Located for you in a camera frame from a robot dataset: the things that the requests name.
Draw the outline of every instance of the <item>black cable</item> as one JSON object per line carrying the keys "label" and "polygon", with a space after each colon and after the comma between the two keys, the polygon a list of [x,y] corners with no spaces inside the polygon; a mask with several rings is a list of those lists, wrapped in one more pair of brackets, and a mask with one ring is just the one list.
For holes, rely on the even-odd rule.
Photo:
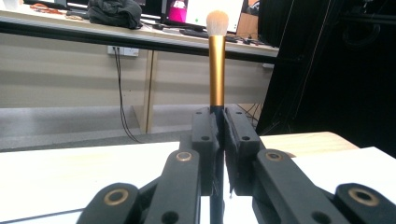
{"label": "black cable", "polygon": [[142,144],[142,142],[138,141],[134,135],[131,133],[128,127],[128,123],[125,118],[125,112],[123,109],[123,99],[122,99],[122,91],[121,91],[121,63],[120,63],[120,48],[113,47],[114,50],[114,56],[116,57],[116,65],[117,65],[117,75],[119,78],[119,93],[120,93],[120,116],[121,116],[121,122],[122,122],[122,127],[125,131],[125,133],[128,135],[129,138],[132,140],[136,141],[137,143]]}

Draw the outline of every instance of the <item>white table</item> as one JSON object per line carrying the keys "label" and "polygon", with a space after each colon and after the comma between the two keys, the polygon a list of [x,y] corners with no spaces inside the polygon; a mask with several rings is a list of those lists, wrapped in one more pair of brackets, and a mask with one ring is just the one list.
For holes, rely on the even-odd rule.
{"label": "white table", "polygon": [[[355,182],[396,203],[396,180],[388,174],[396,170],[396,160],[376,148],[357,149],[333,133],[262,139],[272,148],[278,142],[279,149],[296,155],[297,165],[314,184],[329,192],[341,183]],[[311,155],[308,146],[314,152]],[[318,153],[318,147],[323,146],[335,150]],[[167,156],[176,149],[178,142],[0,153],[0,223],[83,208],[100,189],[116,182],[141,188],[161,174]],[[224,188],[228,192],[227,181]],[[224,223],[257,223],[250,197],[233,195],[230,199],[225,193],[224,200]],[[71,224],[78,216],[76,212],[15,223]],[[203,197],[201,216],[201,223],[209,223],[208,197]]]}

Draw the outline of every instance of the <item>desk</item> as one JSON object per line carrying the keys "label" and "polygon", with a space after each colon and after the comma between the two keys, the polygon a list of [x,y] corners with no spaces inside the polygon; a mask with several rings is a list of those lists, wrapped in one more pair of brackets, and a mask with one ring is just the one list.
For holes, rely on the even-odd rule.
{"label": "desk", "polygon": [[[70,21],[27,6],[0,10],[0,107],[119,105],[114,58],[106,46],[139,48],[122,58],[125,105],[133,105],[143,133],[154,105],[204,104],[208,97],[207,40]],[[226,44],[226,104],[262,103],[277,49]]]}
{"label": "desk", "polygon": [[[272,147],[277,147],[275,142],[279,147],[289,144],[288,152],[297,155],[293,160],[316,185],[334,192],[340,183],[362,183],[396,203],[396,182],[379,175],[394,171],[396,160],[378,149],[357,149],[334,133],[265,136],[263,141],[266,144],[271,140],[276,140]],[[311,146],[316,155],[308,155],[309,150],[305,150],[305,155],[300,156],[301,148],[306,146]],[[318,155],[318,148],[323,146],[337,150]],[[141,188],[161,174],[167,155],[176,149],[178,142],[0,153],[0,222],[83,208],[98,190],[115,182]],[[250,197],[226,196],[224,200],[225,223],[255,223]],[[208,199],[205,197],[203,205],[201,223],[206,224]],[[30,220],[30,223],[71,224],[78,214],[58,220],[53,217],[49,221]]]}

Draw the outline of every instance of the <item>monitor screen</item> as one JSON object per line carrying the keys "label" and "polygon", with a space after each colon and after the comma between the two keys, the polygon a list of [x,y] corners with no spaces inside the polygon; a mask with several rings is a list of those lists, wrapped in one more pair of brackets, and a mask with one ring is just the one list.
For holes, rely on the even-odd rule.
{"label": "monitor screen", "polygon": [[213,0],[168,0],[165,23],[205,28],[207,14],[219,8],[228,15],[227,31],[236,33],[244,0],[227,0],[227,4],[221,6],[216,6],[213,2]]}

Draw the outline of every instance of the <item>screw hole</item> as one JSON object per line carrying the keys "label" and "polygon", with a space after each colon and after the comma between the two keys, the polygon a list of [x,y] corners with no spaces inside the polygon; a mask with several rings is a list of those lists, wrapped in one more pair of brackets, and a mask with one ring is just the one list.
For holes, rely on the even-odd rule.
{"label": "screw hole", "polygon": [[379,199],[365,189],[352,188],[348,191],[348,194],[356,202],[367,206],[377,206],[379,204]]}
{"label": "screw hole", "polygon": [[370,195],[364,193],[364,192],[356,192],[356,196],[358,196],[358,198],[363,199],[365,201],[371,201],[372,198],[370,197]]}
{"label": "screw hole", "polygon": [[166,212],[163,214],[161,221],[163,224],[175,224],[178,221],[178,214],[176,212]]}
{"label": "screw hole", "polygon": [[322,212],[314,212],[312,213],[312,218],[320,224],[329,224],[332,223],[332,220],[324,213]]}

